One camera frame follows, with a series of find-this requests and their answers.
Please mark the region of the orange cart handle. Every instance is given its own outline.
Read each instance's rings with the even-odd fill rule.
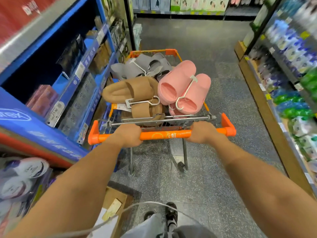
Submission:
[[[236,129],[231,124],[225,114],[221,115],[221,124],[223,128],[217,128],[217,132],[226,136],[235,136]],[[154,132],[142,132],[140,140],[154,140],[154,139],[171,139],[171,138],[189,138],[192,134],[191,130],[177,130],[177,131],[154,131]],[[93,122],[93,126],[88,135],[88,143],[95,145],[105,141],[111,134],[99,134],[98,121]]]

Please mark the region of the black sneaker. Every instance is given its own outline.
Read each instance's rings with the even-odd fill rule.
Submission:
[[[173,202],[168,202],[168,203],[166,203],[166,205],[168,205],[174,209],[177,209],[176,204],[174,204]],[[178,219],[177,211],[165,206],[165,213],[166,213],[167,224],[169,225],[171,223],[176,222],[175,225],[177,226],[177,219]]]
[[[148,211],[148,212],[146,212],[145,215],[144,215],[144,221],[147,220],[147,219],[149,219],[149,218],[150,218],[151,216],[153,216],[154,214],[155,214],[154,211]]]

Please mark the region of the tiled floor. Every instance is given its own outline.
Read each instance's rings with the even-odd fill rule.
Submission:
[[[249,30],[248,22],[141,18],[137,22],[143,27],[142,50],[175,48],[183,59],[195,63],[197,74],[211,77],[206,103],[236,126],[237,135],[230,140],[282,170],[234,53],[235,43]],[[134,154],[135,176],[129,177],[125,167],[112,180],[140,191],[141,201],[173,201],[217,237],[265,237],[212,148],[187,143],[187,173],[175,166],[183,159],[182,140],[147,141]],[[146,211],[138,211],[137,222]],[[179,215],[178,225],[191,222]]]

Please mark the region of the shopping cart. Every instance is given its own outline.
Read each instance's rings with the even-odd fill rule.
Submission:
[[[151,56],[157,52],[164,52],[166,59],[170,62],[172,66],[176,66],[182,61],[177,50],[175,49],[164,49],[164,50],[151,50],[151,51],[132,51],[128,58],[137,57],[140,53],[150,54]],[[164,119],[155,120],[156,115],[163,115]],[[125,123],[133,123],[140,125],[142,128],[142,133],[140,135],[141,140],[157,140],[157,139],[171,139],[171,138],[182,138],[183,139],[183,150],[184,150],[184,163],[179,162],[178,168],[181,171],[188,171],[187,163],[187,152],[186,152],[186,141],[185,138],[190,137],[192,131],[190,126],[194,121],[212,121],[216,119],[216,116],[211,114],[208,106],[204,102],[203,108],[195,115],[181,115],[181,116],[169,116],[166,114],[156,114],[150,118],[129,118],[121,119],[120,110],[115,109],[115,105],[109,112],[108,120],[95,120],[93,126],[88,135],[88,143],[90,145],[99,144],[107,139],[112,132],[114,132],[114,127],[120,126]],[[99,133],[99,121],[103,121],[102,132]],[[235,136],[236,129],[231,124],[230,120],[225,114],[221,114],[221,125],[222,128],[217,128],[217,131],[225,134],[226,136]],[[133,149],[130,149],[130,163],[129,163],[129,175],[134,175],[133,168]]]

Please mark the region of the blue display stand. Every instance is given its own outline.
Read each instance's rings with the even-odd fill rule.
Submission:
[[[63,22],[66,22],[86,1],[87,0],[77,0],[72,7],[65,13],[62,13],[60,18],[53,25],[47,27],[47,30],[39,36],[36,41],[0,73],[0,80],[5,81],[9,78],[10,74],[17,70],[37,48],[41,47],[41,45],[62,26]],[[118,62],[101,0],[96,0],[96,3],[103,22],[103,27],[95,39],[92,40],[89,47],[87,47],[85,55],[69,80],[60,76],[52,86],[59,94],[59,98],[46,118],[37,115],[14,96],[3,88],[0,88],[0,126],[74,161],[78,161],[89,152],[83,148],[81,144],[85,139],[89,124],[101,98],[102,90],[110,74],[110,65]],[[95,76],[97,87],[86,107],[83,118],[79,124],[79,129],[76,131],[74,137],[68,137],[55,127],[56,123],[74,95],[83,75],[88,71],[89,64],[104,37],[109,40],[112,50],[109,64],[102,74]]]

